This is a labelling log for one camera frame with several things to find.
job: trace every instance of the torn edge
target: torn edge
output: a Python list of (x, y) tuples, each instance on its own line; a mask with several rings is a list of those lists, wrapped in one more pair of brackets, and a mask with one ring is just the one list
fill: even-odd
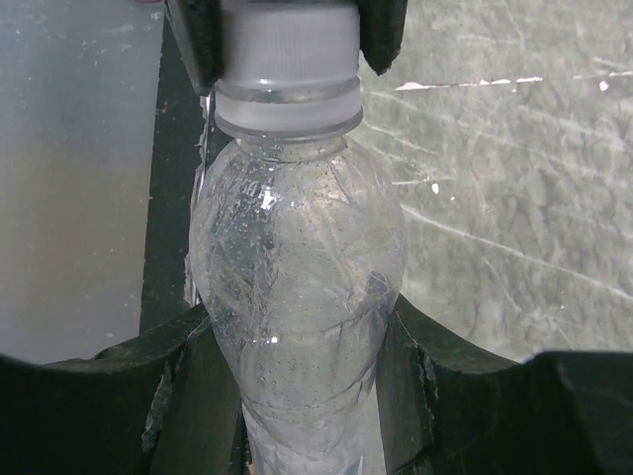
[(433, 386), (433, 396), (435, 396), (435, 401), (439, 398), (439, 392), (437, 388), (437, 378), (435, 378), (435, 368), (433, 366), (433, 361), (428, 354), (424, 354), (424, 359), (422, 360), (422, 366), (424, 368), (424, 373), (426, 374), (426, 379)]
[[(418, 370), (417, 380), (419, 381), (420, 388), (424, 396), (424, 406), (426, 408), (425, 412), (428, 416), (428, 423), (430, 424), (430, 427), (432, 428), (435, 424), (435, 415), (433, 414), (433, 411), (431, 410), (430, 400), (429, 400), (430, 395), (428, 393), (429, 393), (429, 390), (433, 390), (433, 396), (435, 396), (435, 401), (437, 401), (437, 380), (435, 379), (435, 373), (433, 373), (433, 377), (431, 378), (429, 377), (429, 374), (426, 371), (426, 366), (428, 364), (426, 362), (426, 358), (428, 358), (430, 361), (430, 357), (419, 348), (416, 351), (416, 356), (417, 356), (417, 361), (415, 363), (417, 364), (417, 370)], [(434, 445), (435, 442), (434, 442), (432, 429), (429, 431), (429, 434), (430, 434), (431, 442)]]
[(144, 453), (151, 452), (158, 443), (158, 437), (167, 419), (172, 395), (173, 381), (171, 380), (171, 370), (169, 369), (169, 364), (165, 363), (165, 369), (160, 376), (154, 397), (149, 405), (149, 412), (145, 420), (145, 430), (140, 435), (140, 445)]

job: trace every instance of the white bottle cap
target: white bottle cap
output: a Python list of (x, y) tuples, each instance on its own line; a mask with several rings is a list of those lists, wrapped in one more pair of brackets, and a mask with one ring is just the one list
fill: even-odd
[(360, 22), (351, 0), (227, 0), (223, 30), (216, 117), (225, 132), (293, 138), (360, 123)]

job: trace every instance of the plastic bottle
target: plastic bottle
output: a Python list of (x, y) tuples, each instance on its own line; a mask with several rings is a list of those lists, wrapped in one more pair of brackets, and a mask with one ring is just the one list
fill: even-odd
[(347, 2), (224, 5), (216, 120), (236, 138), (194, 211), (191, 266), (242, 396), (257, 475), (362, 473), (359, 410), (405, 269), (362, 120)]

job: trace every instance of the marble surface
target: marble surface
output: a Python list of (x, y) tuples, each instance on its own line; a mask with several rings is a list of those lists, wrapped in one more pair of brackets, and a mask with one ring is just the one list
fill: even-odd
[(633, 350), (633, 3), (410, 0), (394, 67), (361, 76), (404, 295), (515, 360)]

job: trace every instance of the gray wall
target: gray wall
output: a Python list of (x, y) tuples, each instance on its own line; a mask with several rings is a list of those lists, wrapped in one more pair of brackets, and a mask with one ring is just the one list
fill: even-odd
[(633, 349), (633, 3), (410, 0), (393, 69), (362, 77), (403, 293), (509, 358)]
[(138, 332), (161, 7), (0, 0), (0, 352)]

